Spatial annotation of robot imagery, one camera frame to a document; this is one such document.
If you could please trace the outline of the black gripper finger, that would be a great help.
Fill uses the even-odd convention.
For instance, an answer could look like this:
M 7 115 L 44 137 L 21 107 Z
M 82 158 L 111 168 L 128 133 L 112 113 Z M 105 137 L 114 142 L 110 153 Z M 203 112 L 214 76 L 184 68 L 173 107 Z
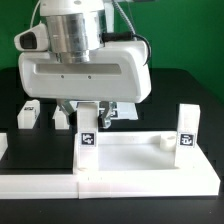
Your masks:
M 108 129 L 111 126 L 111 114 L 115 108 L 114 102 L 101 101 L 103 113 L 98 116 L 98 125 L 100 128 Z
M 57 105 L 59 106 L 61 111 L 65 114 L 67 123 L 69 125 L 75 126 L 77 113 L 70 104 L 70 101 L 68 99 L 57 99 Z

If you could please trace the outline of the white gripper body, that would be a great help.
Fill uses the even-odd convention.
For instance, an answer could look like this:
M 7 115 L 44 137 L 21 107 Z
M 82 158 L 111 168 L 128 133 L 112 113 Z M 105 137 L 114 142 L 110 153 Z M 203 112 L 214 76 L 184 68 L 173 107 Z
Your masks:
M 140 103 L 151 92 L 146 58 L 142 41 L 108 42 L 80 64 L 60 63 L 50 52 L 24 52 L 19 72 L 31 97 Z

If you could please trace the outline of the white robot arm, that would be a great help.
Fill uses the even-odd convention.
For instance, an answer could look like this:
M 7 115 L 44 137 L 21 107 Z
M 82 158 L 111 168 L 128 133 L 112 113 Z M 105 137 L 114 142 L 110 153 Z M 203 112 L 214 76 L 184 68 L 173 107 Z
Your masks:
M 151 91 L 151 47 L 133 31 L 116 33 L 106 6 L 115 0 L 39 0 L 42 21 L 18 34 L 19 72 L 31 97 L 101 102 L 103 128 L 117 102 L 142 102 Z

